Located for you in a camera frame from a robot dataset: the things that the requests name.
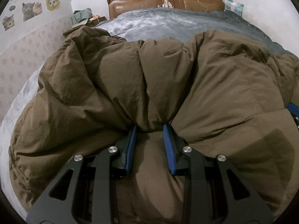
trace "gray cat sticker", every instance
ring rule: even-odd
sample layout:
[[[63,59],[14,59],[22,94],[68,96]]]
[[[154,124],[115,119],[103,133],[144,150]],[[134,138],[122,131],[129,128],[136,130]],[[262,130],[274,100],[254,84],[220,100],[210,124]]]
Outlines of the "gray cat sticker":
[[[25,22],[42,13],[41,3],[23,3],[22,12],[24,14],[23,21]]]
[[[2,21],[2,25],[5,31],[12,28],[15,25],[15,20],[13,19],[13,14],[10,17],[5,17]]]

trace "blanket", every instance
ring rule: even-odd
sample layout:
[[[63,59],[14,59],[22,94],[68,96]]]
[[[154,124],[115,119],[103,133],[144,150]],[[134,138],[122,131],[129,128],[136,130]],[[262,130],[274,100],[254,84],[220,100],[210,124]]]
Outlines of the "blanket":
[[[10,178],[28,211],[76,154],[90,156],[137,125],[131,175],[116,182],[120,223],[180,223],[184,177],[171,176],[165,123],[196,150],[224,154],[277,217],[299,188],[298,58],[209,30],[127,42],[81,27],[45,62],[15,125]]]

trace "metal screw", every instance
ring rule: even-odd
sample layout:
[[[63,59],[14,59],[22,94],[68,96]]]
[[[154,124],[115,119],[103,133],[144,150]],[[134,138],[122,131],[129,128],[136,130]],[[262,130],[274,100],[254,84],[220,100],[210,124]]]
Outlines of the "metal screw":
[[[192,148],[191,147],[183,147],[184,152],[191,152]]]
[[[81,161],[82,159],[83,159],[83,156],[81,154],[74,156],[75,161]]]
[[[113,146],[113,147],[109,147],[108,149],[109,152],[114,153],[117,151],[117,147]]]
[[[224,156],[224,155],[218,155],[217,159],[219,161],[225,161],[226,160],[226,156]]]

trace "teal plaid fabric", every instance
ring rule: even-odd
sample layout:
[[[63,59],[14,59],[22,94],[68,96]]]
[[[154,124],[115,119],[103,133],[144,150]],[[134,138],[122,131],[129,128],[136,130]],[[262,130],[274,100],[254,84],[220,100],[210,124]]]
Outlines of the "teal plaid fabric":
[[[225,10],[232,11],[237,13],[240,17],[242,16],[244,4],[234,2],[233,0],[224,0],[225,3]]]

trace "white bed sheet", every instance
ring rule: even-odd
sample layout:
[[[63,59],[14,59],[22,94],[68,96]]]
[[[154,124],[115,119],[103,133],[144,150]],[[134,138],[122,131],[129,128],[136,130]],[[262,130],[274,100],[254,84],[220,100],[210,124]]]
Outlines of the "white bed sheet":
[[[10,138],[13,133],[13,128],[16,124],[17,119],[22,113],[28,102],[35,96],[38,88],[38,74],[42,65],[36,70],[33,75],[23,86],[20,93],[14,99],[11,104],[9,111],[7,112],[2,125],[0,126],[0,184],[1,189],[11,203],[13,208],[19,213],[19,215],[25,220],[27,216],[26,210],[20,204],[15,192],[12,188],[10,177],[9,177],[9,155],[8,148],[10,145]]]

